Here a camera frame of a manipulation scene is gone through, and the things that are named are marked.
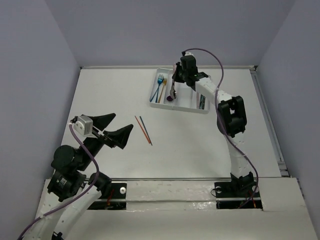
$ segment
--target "blue utensil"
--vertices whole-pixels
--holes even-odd
[[[157,80],[157,82],[158,82],[158,87],[157,87],[157,89],[155,90],[152,98],[150,99],[150,103],[151,103],[152,100],[154,99],[155,95],[156,95],[155,102],[158,102],[159,87],[160,87],[160,85],[163,83],[164,79],[165,79],[164,76],[163,76],[162,74],[160,74],[159,77],[158,77],[158,80]]]

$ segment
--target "orange stick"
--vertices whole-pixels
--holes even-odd
[[[141,130],[142,130],[142,132],[143,132],[143,134],[144,134],[144,136],[145,136],[145,138],[147,139],[148,143],[151,144],[150,139],[148,138],[147,134],[145,133],[145,130],[144,130],[143,127],[141,126],[138,118],[137,118],[136,116],[134,116],[134,117],[135,117],[136,121],[138,122],[138,124],[139,124],[139,126],[140,126],[140,128],[141,128]]]

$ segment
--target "cable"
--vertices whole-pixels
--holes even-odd
[[[86,146],[82,143],[82,141],[77,137],[76,133],[74,132],[73,128],[72,128],[72,124],[69,123],[69,129],[70,129],[70,132],[72,134],[72,136],[74,137],[74,139],[78,142],[78,144],[80,144],[80,146],[83,148],[83,150],[85,151],[86,154],[88,154],[88,156],[90,157],[91,161],[93,162],[93,164],[95,165],[95,168],[96,168],[96,173],[94,175],[94,179],[93,181],[91,182],[91,184],[88,186],[88,188],[86,190],[84,190],[81,194],[79,194],[78,196],[76,196],[75,198],[73,198],[72,200],[66,202],[65,204],[53,209],[53,210],[50,210],[46,213],[43,214],[43,217],[46,217],[50,214],[53,214],[65,207],[67,207],[68,205],[72,204],[73,202],[75,202],[76,200],[78,200],[79,198],[81,198],[83,195],[85,195],[96,183],[96,181],[98,180],[98,177],[99,177],[99,166],[98,166],[98,163],[97,161],[95,160],[94,156],[92,156],[92,154],[90,153],[90,151],[86,148]],[[28,226],[26,226],[26,228],[22,231],[22,233],[20,234],[20,236],[18,237],[17,240],[22,240],[23,236],[25,235],[25,233],[35,224],[37,223],[39,220],[41,220],[42,217],[37,217],[35,220],[33,220],[33,222],[31,222]]]
[[[222,120],[221,120],[221,116],[219,114],[219,111],[218,111],[218,91],[219,91],[219,88],[220,88],[220,85],[222,84],[222,81],[224,79],[224,76],[225,76],[225,71],[224,71],[224,67],[222,66],[222,63],[221,61],[219,60],[219,58],[214,55],[212,52],[208,51],[208,50],[205,50],[203,48],[189,48],[189,49],[186,49],[184,50],[184,52],[187,52],[187,51],[192,51],[192,50],[199,50],[199,51],[203,51],[203,52],[206,52],[210,55],[212,55],[219,63],[220,67],[221,67],[221,79],[218,83],[218,85],[216,86],[216,91],[215,91],[215,95],[214,95],[214,106],[215,106],[215,112],[216,112],[216,116],[217,116],[217,119],[218,119],[218,123],[219,125],[221,126],[221,129],[222,129],[222,132],[223,132],[223,135],[225,135],[225,138],[228,140],[228,142],[240,153],[243,155],[243,157],[248,161],[248,163],[251,165],[251,167],[253,168],[254,172],[255,172],[255,175],[256,175],[256,184],[255,184],[255,188],[253,190],[253,193],[251,194],[251,196],[244,202],[242,203],[240,206],[239,206],[239,209],[242,208],[244,205],[246,205],[254,196],[255,194],[257,193],[257,190],[258,190],[258,184],[259,184],[259,175],[258,175],[258,171],[257,169],[255,168],[255,166],[252,164],[252,162],[250,161],[250,159],[248,158],[248,156],[240,150],[240,148],[238,148],[230,139],[229,135],[227,134],[226,132],[226,129],[222,123]]]

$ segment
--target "tabletop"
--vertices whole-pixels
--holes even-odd
[[[68,121],[74,116],[116,113],[106,128],[133,124],[125,149],[104,146],[95,157],[100,171],[111,178],[229,178],[230,156],[211,105],[208,114],[152,108],[149,105],[156,68],[82,69]],[[199,69],[217,84],[219,69]],[[244,99],[247,126],[242,149],[260,177],[281,177],[257,92],[248,69],[226,69],[220,87]],[[135,116],[142,116],[153,146]],[[66,127],[63,145],[78,147]],[[91,163],[84,171],[91,175]]]

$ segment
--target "wall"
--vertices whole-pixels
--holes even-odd
[[[320,1],[297,0],[258,76],[285,163],[298,177],[320,238]]]
[[[79,66],[44,0],[0,1],[0,239],[34,219]]]
[[[257,65],[294,0],[46,2],[81,66],[171,65],[191,47],[213,51],[225,65]]]

